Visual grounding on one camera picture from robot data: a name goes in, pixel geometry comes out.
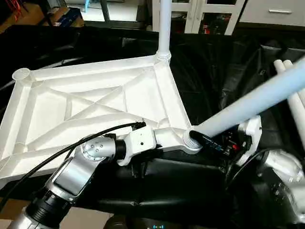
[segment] black fabric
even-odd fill
[[[275,75],[274,60],[296,61],[305,51],[305,40],[297,32],[236,34],[171,37],[170,66],[193,125]],[[157,39],[157,33],[146,31],[13,26],[0,35],[4,57],[1,84],[9,82],[13,71],[21,67],[34,70],[70,58],[76,60],[65,65],[152,55],[157,50]],[[12,87],[0,90],[2,112]],[[286,146],[293,154],[305,155],[286,102],[261,115],[260,148]],[[127,167],[104,165],[96,172],[78,206],[211,227],[220,227],[222,223],[236,226],[236,220],[245,225],[238,214],[242,209],[224,191],[223,166],[209,152],[188,155],[181,151],[156,151],[134,158]],[[33,191],[43,186],[47,178],[31,178],[12,198],[32,199]],[[2,189],[0,195],[13,183]],[[243,202],[247,201],[254,199],[245,197]]]

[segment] black wire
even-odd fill
[[[234,157],[231,161],[231,163],[229,164],[228,168],[227,168],[227,171],[226,171],[226,174],[225,174],[225,178],[224,178],[224,184],[225,186],[228,184],[228,180],[229,180],[229,177],[231,175],[231,172],[232,172],[232,169],[233,167],[235,166],[235,164],[238,162],[238,160],[242,157],[242,155],[244,155],[245,153],[245,150],[241,150],[237,153],[236,157]]]
[[[279,148],[266,148],[266,149],[262,149],[259,151],[256,151],[240,168],[239,170],[234,174],[234,176],[232,177],[232,179],[230,180],[230,182],[227,184],[226,186],[226,190],[230,187],[230,185],[232,185],[232,183],[236,180],[236,177],[260,154],[263,154],[267,151],[270,150],[275,150],[275,149],[279,149]]]
[[[56,154],[50,156],[48,159],[44,160],[43,162],[41,162],[39,165],[37,165],[35,168],[33,168],[30,172],[28,172],[27,174],[25,174],[6,194],[6,196],[2,199],[2,201],[0,202],[0,213],[2,212],[6,202],[8,201],[11,193],[19,186],[21,185],[26,179],[28,179],[30,176],[32,176],[35,172],[37,172],[39,169],[41,169],[43,166],[45,166],[46,164],[48,164],[50,161],[52,161],[53,159],[57,158],[58,156],[62,155],[63,153],[67,152],[68,150],[73,151],[74,148],[76,148],[77,146],[91,140],[94,139],[98,136],[104,135],[110,131],[113,130],[117,130],[117,129],[121,129],[121,128],[125,128],[125,127],[129,127],[129,126],[133,126],[133,125],[137,125],[139,123],[128,123],[128,124],[122,124],[122,125],[118,125],[103,131],[100,131],[96,134],[90,135],[88,137],[85,137],[83,139],[81,139],[80,141],[62,149],[61,151],[57,152]]]
[[[71,153],[73,152],[74,149],[75,149],[75,148],[70,149],[70,151],[68,152],[68,154],[67,154],[66,157],[65,157],[65,160],[68,159],[68,158],[70,157],[70,155],[71,155]]]

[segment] cabinet door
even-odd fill
[[[249,0],[241,22],[305,26],[304,0]]]
[[[172,0],[172,23],[173,32],[191,33],[193,19],[198,0]],[[152,0],[152,27],[159,31],[160,23],[160,0]]]
[[[231,35],[245,0],[198,0],[192,33]]]

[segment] robotic arm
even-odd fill
[[[131,158],[143,151],[156,148],[150,127],[130,132],[124,140],[99,136],[75,148],[46,182],[43,191],[13,221],[9,229],[50,229],[59,224],[69,209],[90,184],[100,164],[117,160],[128,165]]]

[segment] table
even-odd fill
[[[257,30],[237,30],[232,37],[173,34],[171,69],[191,123],[201,123],[272,77],[275,59],[299,59],[305,52],[305,42],[298,37],[302,37],[298,32]],[[155,54],[157,39],[157,33],[146,31],[12,26],[0,35],[0,42],[6,44],[2,50],[5,58],[1,85],[8,83],[13,71],[21,67],[34,70],[71,58],[74,61],[65,65]],[[5,107],[11,90],[12,85],[0,90],[0,107]],[[260,148],[289,146],[292,153],[305,155],[286,102],[261,115]],[[248,213],[247,206],[224,191],[223,166],[209,152],[187,155],[181,151],[156,151],[128,167],[101,167],[78,206],[210,227],[222,223],[234,226],[233,219],[248,225],[257,223],[263,215],[271,217],[272,212],[264,208],[252,209],[250,216],[243,215]],[[12,198],[33,198],[33,192],[47,178],[31,178]],[[252,187],[258,182],[257,177],[250,177],[244,185]],[[256,193],[251,188],[247,190],[247,204],[253,206]]]

